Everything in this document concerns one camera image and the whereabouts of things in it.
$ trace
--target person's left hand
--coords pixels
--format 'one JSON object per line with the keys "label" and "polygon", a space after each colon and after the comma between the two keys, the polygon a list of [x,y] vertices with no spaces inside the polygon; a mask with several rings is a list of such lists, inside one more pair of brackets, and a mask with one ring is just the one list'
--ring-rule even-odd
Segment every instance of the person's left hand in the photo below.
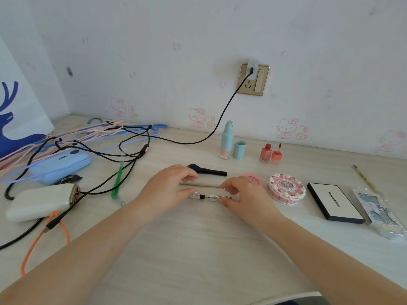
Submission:
{"label": "person's left hand", "polygon": [[148,221],[168,212],[194,194],[196,189],[178,190],[181,181],[195,181],[199,175],[191,168],[174,165],[155,174],[141,190],[134,202],[141,206]]}

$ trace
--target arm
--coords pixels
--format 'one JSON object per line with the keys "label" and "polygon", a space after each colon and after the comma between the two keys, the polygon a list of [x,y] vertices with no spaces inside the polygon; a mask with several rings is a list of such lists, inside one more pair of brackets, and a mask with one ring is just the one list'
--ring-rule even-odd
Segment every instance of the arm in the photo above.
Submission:
{"label": "arm", "polygon": [[284,217],[264,189],[244,176],[220,186],[240,201],[220,202],[270,237],[332,305],[407,304],[407,290]]}
{"label": "arm", "polygon": [[0,304],[82,304],[136,233],[148,222],[191,196],[180,180],[199,176],[181,165],[166,168],[136,199],[63,247],[0,293]]}

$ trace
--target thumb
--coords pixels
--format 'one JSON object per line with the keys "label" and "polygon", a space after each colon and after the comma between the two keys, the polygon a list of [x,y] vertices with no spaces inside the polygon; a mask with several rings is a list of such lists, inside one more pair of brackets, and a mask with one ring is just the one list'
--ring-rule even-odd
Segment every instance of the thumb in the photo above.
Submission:
{"label": "thumb", "polygon": [[194,192],[196,192],[197,190],[195,188],[186,188],[186,189],[181,189],[178,191],[178,198],[181,201],[184,201],[185,199],[188,199],[189,197],[191,197]]}
{"label": "thumb", "polygon": [[226,197],[219,197],[217,201],[224,205],[226,208],[230,209],[232,212],[235,212],[239,203]]}

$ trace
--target hand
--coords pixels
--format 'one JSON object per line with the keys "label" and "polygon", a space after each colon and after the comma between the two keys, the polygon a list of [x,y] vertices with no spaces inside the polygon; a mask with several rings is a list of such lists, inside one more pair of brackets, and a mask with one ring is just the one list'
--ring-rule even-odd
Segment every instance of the hand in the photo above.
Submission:
{"label": "hand", "polygon": [[220,185],[231,195],[240,193],[240,201],[219,198],[218,201],[260,231],[284,216],[267,192],[245,176],[233,177]]}
{"label": "hand", "polygon": [[155,174],[135,199],[142,205],[142,216],[149,220],[168,212],[196,191],[193,188],[178,190],[178,183],[195,181],[199,175],[191,168],[174,165]]}

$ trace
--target blue deer logo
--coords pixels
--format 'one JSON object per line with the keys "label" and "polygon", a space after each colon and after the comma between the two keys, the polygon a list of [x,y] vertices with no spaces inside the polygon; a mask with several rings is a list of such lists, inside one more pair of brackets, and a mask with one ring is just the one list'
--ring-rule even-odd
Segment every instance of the blue deer logo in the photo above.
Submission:
{"label": "blue deer logo", "polygon": [[[6,109],[10,104],[13,102],[17,95],[18,91],[18,82],[14,82],[14,88],[13,92],[10,93],[8,92],[8,87],[5,82],[2,82],[3,88],[4,88],[4,102],[0,106],[0,112],[2,112],[4,109]],[[4,136],[3,133],[3,128],[10,123],[14,118],[14,115],[12,112],[8,112],[5,114],[0,115],[0,158],[6,156],[7,154],[10,154],[11,152],[16,151],[17,149],[21,148],[22,146],[25,146],[27,144],[33,143],[35,141],[38,141],[42,138],[45,137],[44,134],[33,134],[25,138],[21,138],[18,140],[13,140],[9,139],[6,136]]]}

